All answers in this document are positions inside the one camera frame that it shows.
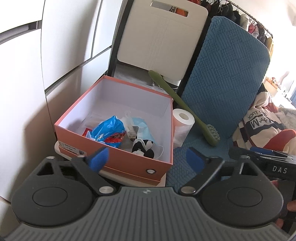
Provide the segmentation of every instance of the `stuffed panda toy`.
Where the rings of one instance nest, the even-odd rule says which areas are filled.
[[[154,152],[151,149],[152,144],[153,144],[153,141],[150,141],[150,140],[135,139],[135,141],[133,142],[132,153],[139,156],[145,156],[153,159]]]

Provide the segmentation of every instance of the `blue cushion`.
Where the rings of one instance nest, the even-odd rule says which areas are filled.
[[[193,128],[183,146],[174,150],[166,186],[177,190],[195,176],[186,163],[188,147],[229,159],[231,136],[252,104],[269,62],[268,50],[259,40],[225,17],[212,18],[182,99],[204,123],[217,129],[221,140],[211,147]]]

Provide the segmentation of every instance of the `wardrobe door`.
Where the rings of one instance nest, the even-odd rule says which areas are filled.
[[[108,49],[75,70],[47,94],[47,104],[53,125],[107,71],[110,53],[111,49]]]
[[[94,38],[93,56],[112,45],[122,1],[123,0],[102,0]]]
[[[0,33],[42,19],[44,0],[0,1]]]
[[[84,94],[108,69],[111,48],[82,67],[80,95]]]
[[[54,154],[40,38],[38,29],[0,44],[0,196],[8,201],[31,171]]]
[[[41,57],[44,89],[91,57],[99,0],[46,0]]]

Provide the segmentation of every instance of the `box label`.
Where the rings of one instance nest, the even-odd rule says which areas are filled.
[[[59,141],[59,146],[62,147],[62,148],[64,148],[65,150],[67,150],[69,152],[72,152],[72,153],[76,154],[76,155],[84,155],[84,156],[86,156],[86,152],[85,151],[82,151],[82,150],[79,150],[79,149],[77,149],[75,147],[72,147],[70,145],[67,145],[64,142]]]

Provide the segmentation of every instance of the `metal screw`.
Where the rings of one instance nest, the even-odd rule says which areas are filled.
[[[110,186],[103,186],[100,187],[99,192],[103,194],[110,194],[114,191],[113,187]]]
[[[149,174],[154,174],[154,173],[156,173],[156,171],[153,170],[153,169],[148,169],[148,170],[146,170],[146,172],[149,173]]]
[[[241,155],[239,158],[240,159],[250,159],[250,157],[248,155]]]
[[[184,194],[192,194],[196,192],[196,189],[194,187],[186,186],[181,188],[181,192]]]

